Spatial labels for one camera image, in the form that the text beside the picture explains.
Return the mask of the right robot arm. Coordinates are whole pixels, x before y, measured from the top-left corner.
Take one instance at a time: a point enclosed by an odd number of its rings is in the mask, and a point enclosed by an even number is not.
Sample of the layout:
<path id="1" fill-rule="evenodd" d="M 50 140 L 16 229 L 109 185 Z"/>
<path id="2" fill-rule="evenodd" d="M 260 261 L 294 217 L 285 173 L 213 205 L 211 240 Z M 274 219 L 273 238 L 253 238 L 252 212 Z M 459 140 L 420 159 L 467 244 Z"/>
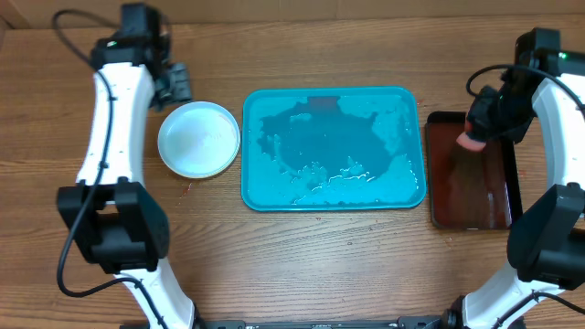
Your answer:
<path id="1" fill-rule="evenodd" d="M 520 143 L 538 119 L 547 192 L 511 227 L 507 261 L 479 290 L 446 310 L 433 328 L 522 328 L 523 315 L 584 282 L 584 56 L 562 49 L 560 33 L 535 27 L 516 40 L 515 60 L 500 64 L 502 87 L 474 96 L 458 144 L 479 151 L 503 137 Z"/>

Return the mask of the light blue plate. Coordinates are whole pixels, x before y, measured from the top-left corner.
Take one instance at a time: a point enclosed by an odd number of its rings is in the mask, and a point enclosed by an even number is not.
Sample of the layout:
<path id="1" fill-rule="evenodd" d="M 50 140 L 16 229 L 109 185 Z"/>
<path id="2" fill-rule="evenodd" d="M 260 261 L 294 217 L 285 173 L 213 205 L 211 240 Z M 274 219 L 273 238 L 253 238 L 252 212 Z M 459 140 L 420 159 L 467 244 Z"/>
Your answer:
<path id="1" fill-rule="evenodd" d="M 172 111 L 162 123 L 157 146 L 165 165 L 186 178 L 208 178 L 227 169 L 240 146 L 234 116 L 209 101 L 195 101 Z"/>

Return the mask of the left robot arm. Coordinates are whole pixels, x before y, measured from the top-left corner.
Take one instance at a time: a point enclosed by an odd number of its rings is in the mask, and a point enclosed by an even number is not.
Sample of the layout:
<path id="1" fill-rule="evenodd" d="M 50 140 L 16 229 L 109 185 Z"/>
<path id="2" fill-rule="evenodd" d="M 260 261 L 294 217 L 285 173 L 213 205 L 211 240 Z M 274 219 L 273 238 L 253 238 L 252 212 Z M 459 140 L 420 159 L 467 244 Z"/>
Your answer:
<path id="1" fill-rule="evenodd" d="M 168 218 L 144 186 L 149 110 L 192 99 L 186 65 L 170 60 L 170 24 L 145 3 L 122 5 L 119 23 L 81 10 L 73 13 L 114 32 L 84 54 L 61 30 L 59 19 L 65 13 L 52 17 L 61 42 L 93 69 L 95 85 L 85 159 L 75 185 L 60 188 L 57 195 L 58 212 L 69 229 L 58 260 L 57 285 L 69 297 L 82 298 L 122 283 L 147 317 L 147 327 L 203 328 L 204 320 L 168 260 Z M 68 289 L 64 270 L 72 245 L 113 280 L 87 291 Z"/>

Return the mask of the red and grey sponge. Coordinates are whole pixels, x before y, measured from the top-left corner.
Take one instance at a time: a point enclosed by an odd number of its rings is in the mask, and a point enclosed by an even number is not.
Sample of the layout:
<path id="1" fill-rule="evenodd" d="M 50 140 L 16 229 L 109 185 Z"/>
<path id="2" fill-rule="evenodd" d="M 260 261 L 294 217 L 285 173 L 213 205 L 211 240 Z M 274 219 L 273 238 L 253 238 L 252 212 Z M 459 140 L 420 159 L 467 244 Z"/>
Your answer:
<path id="1" fill-rule="evenodd" d="M 467 149 L 472 152 L 481 152 L 485 146 L 486 142 L 476 141 L 469 137 L 468 132 L 472 130 L 472 125 L 466 121 L 464 124 L 463 132 L 457 137 L 456 143 L 458 143 L 462 148 Z"/>

